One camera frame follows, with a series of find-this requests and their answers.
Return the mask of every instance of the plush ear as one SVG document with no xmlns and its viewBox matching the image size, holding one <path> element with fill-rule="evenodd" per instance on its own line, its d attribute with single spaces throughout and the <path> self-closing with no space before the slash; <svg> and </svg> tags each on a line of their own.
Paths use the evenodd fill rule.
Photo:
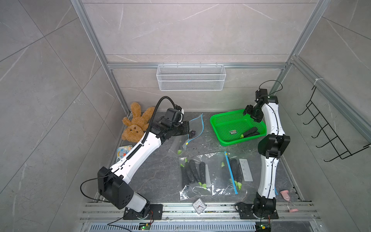
<svg viewBox="0 0 371 232">
<path fill-rule="evenodd" d="M 154 107 L 150 107 L 148 108 L 142 115 L 142 118 L 144 120 L 144 122 L 148 122 L 150 120 L 150 118 L 152 117 L 152 114 L 153 114 L 153 111 L 155 110 Z"/>
<path fill-rule="evenodd" d="M 124 123 L 128 127 L 132 125 L 131 121 L 127 117 L 122 119 L 122 123 Z"/>
<path fill-rule="evenodd" d="M 133 102 L 130 106 L 131 112 L 133 113 L 133 118 L 140 117 L 142 114 L 142 109 L 137 102 Z"/>
<path fill-rule="evenodd" d="M 148 125 L 149 125 L 149 123 L 145 124 L 145 125 L 142 127 L 143 131 L 146 131 L 146 130 L 147 130 Z"/>
</svg>

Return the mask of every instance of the white wire mesh basket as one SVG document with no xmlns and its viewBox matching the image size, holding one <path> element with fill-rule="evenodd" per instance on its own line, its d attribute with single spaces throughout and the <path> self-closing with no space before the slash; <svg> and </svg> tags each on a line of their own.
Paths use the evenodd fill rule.
<svg viewBox="0 0 371 232">
<path fill-rule="evenodd" d="M 156 76 L 161 91 L 222 90 L 226 70 L 218 64 L 163 64 Z"/>
</svg>

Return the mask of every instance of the eggplant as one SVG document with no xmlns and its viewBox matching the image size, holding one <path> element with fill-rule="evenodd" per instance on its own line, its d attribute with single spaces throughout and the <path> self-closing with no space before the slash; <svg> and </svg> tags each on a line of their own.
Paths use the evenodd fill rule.
<svg viewBox="0 0 371 232">
<path fill-rule="evenodd" d="M 186 168 L 183 166 L 183 164 L 180 164 L 180 171 L 182 173 L 182 189 L 184 189 L 185 186 L 187 189 L 189 185 L 189 179 L 187 176 Z"/>
<path fill-rule="evenodd" d="M 198 172 L 197 172 L 197 168 L 196 168 L 196 163 L 194 162 L 194 160 L 190 160 L 189 161 L 189 167 L 191 168 L 191 171 L 193 173 L 194 178 L 196 179 L 196 182 L 198 182 L 198 184 L 200 186 L 202 186 L 200 177 L 198 176 Z"/>
<path fill-rule="evenodd" d="M 206 188 L 206 164 L 204 162 L 200 163 L 199 170 L 202 187 Z"/>
<path fill-rule="evenodd" d="M 187 158 L 185 160 L 186 160 L 185 161 L 185 171 L 187 172 L 189 182 L 194 183 L 194 176 L 193 176 L 193 173 L 191 171 L 191 167 L 189 166 L 189 162 L 188 162 Z"/>
<path fill-rule="evenodd" d="M 253 127 L 251 129 L 249 129 L 248 131 L 246 131 L 245 133 L 243 133 L 243 137 L 246 138 L 248 137 L 250 134 L 252 133 L 255 133 L 257 132 L 257 127 Z"/>
<path fill-rule="evenodd" d="M 238 189 L 241 189 L 242 187 L 242 168 L 241 168 L 241 164 L 238 164 L 238 178 L 237 178 L 237 185 L 238 185 Z"/>
<path fill-rule="evenodd" d="M 231 175 L 229 173 L 228 165 L 226 165 L 224 162 L 221 163 L 221 176 L 223 178 L 223 181 L 225 183 L 231 183 Z"/>
<path fill-rule="evenodd" d="M 245 138 L 247 138 L 247 137 L 251 137 L 251 136 L 255 136 L 255 135 L 259 135 L 260 133 L 259 133 L 259 131 L 257 131 L 257 132 L 254 132 L 254 133 L 252 133 L 252 134 L 249 134 L 248 136 L 246 136 Z"/>
<path fill-rule="evenodd" d="M 232 175 L 234 179 L 234 184 L 237 186 L 237 179 L 238 179 L 238 163 L 236 159 L 231 159 L 229 165 L 231 166 Z"/>
</svg>

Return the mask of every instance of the clock face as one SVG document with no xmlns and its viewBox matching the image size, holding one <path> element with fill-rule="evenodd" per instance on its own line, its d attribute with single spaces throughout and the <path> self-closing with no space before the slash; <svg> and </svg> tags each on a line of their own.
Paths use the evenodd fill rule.
<svg viewBox="0 0 371 232">
<path fill-rule="evenodd" d="M 200 214 L 202 213 L 202 211 L 204 211 L 204 209 L 206 209 L 206 205 L 200 198 L 195 203 L 193 203 L 193 208 L 196 210 L 198 214 Z"/>
</svg>

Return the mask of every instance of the black cable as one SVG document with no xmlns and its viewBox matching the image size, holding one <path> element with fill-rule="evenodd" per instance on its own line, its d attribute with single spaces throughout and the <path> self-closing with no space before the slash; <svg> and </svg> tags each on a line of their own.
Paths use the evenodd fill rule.
<svg viewBox="0 0 371 232">
<path fill-rule="evenodd" d="M 153 119 L 155 118 L 155 114 L 157 112 L 157 108 L 160 106 L 160 103 L 162 102 L 163 99 L 169 99 L 169 101 L 171 102 L 171 104 L 173 105 L 174 109 L 176 108 L 174 102 L 171 100 L 171 98 L 169 98 L 168 96 L 163 96 L 162 98 L 160 98 L 160 100 L 157 102 L 157 105 L 155 107 L 155 110 L 153 111 L 153 114 L 152 114 L 152 117 L 150 119 L 150 122 L 148 124 L 148 128 L 147 128 L 147 131 L 145 132 L 145 135 L 144 135 L 144 138 L 142 140 L 142 144 L 144 144 L 145 140 L 147 139 L 148 137 L 148 134 L 149 132 L 151 131 L 151 128 L 152 128 L 152 122 L 153 122 Z"/>
<path fill-rule="evenodd" d="M 277 80 L 269 80 L 269 81 L 276 81 L 276 82 L 278 82 L 278 83 L 281 85 L 281 89 L 279 89 L 279 90 L 277 90 L 277 91 L 275 91 L 275 92 L 273 92 L 273 93 L 276 93 L 276 92 L 281 91 L 281 90 L 283 89 L 283 85 L 282 85 L 281 82 L 279 82 L 279 81 L 277 81 Z"/>
<path fill-rule="evenodd" d="M 131 230 L 129 230 L 129 229 L 125 228 L 125 227 L 122 227 L 122 226 L 116 226 L 116 225 L 111 225 L 112 223 L 115 223 L 115 222 L 117 222 L 117 221 L 123 219 L 125 216 L 126 216 L 126 215 L 122 216 L 122 218 L 119 218 L 119 219 L 117 219 L 117 220 L 114 221 L 114 222 L 110 222 L 110 223 L 108 223 L 107 225 L 108 225 L 108 226 L 115 226 L 115 227 L 118 227 L 118 228 L 125 229 L 125 230 L 127 230 L 127 231 L 129 231 L 129 232 L 132 232 Z"/>
<path fill-rule="evenodd" d="M 82 185 L 83 185 L 84 183 L 88 182 L 88 181 L 91 181 L 91 180 L 97 180 L 97 179 L 100 179 L 100 178 L 108 177 L 108 176 L 114 174 L 114 173 L 117 172 L 117 171 L 118 171 L 118 169 L 117 169 L 116 171 L 114 171 L 113 173 L 107 175 L 107 176 L 97 177 L 97 178 L 93 178 L 93 179 L 89 179 L 89 180 L 84 181 L 84 182 L 81 183 L 81 185 L 80 185 L 80 192 L 81 192 L 85 197 L 87 197 L 87 198 L 89 198 L 89 199 L 96 200 L 96 201 L 100 201 L 100 202 L 108 202 L 108 203 L 110 203 L 109 201 L 106 201 L 106 200 L 99 200 L 99 199 L 95 199 L 95 198 L 92 198 L 92 197 L 89 197 L 89 196 L 85 195 L 84 192 L 82 191 Z"/>
<path fill-rule="evenodd" d="M 270 189 L 272 188 L 272 180 L 273 180 L 273 162 L 274 160 L 276 159 L 277 157 L 275 157 L 273 160 L 272 160 L 272 172 L 270 174 L 270 185 L 269 185 L 269 191 L 268 191 L 268 197 L 269 197 L 269 194 L 270 194 Z"/>
<path fill-rule="evenodd" d="M 278 132 L 279 132 L 279 126 L 278 126 L 278 120 L 277 120 L 277 115 L 276 115 L 276 112 L 274 111 L 274 109 L 268 104 L 268 103 L 266 103 L 267 104 L 267 106 L 269 106 L 272 110 L 273 110 L 273 113 L 275 114 L 275 117 L 276 117 L 276 122 L 277 122 L 277 135 L 276 135 L 276 137 L 278 136 Z"/>
<path fill-rule="evenodd" d="M 264 214 L 264 210 L 262 210 L 262 215 L 260 215 L 260 225 L 259 225 L 259 227 L 262 227 L 263 214 Z"/>
</svg>

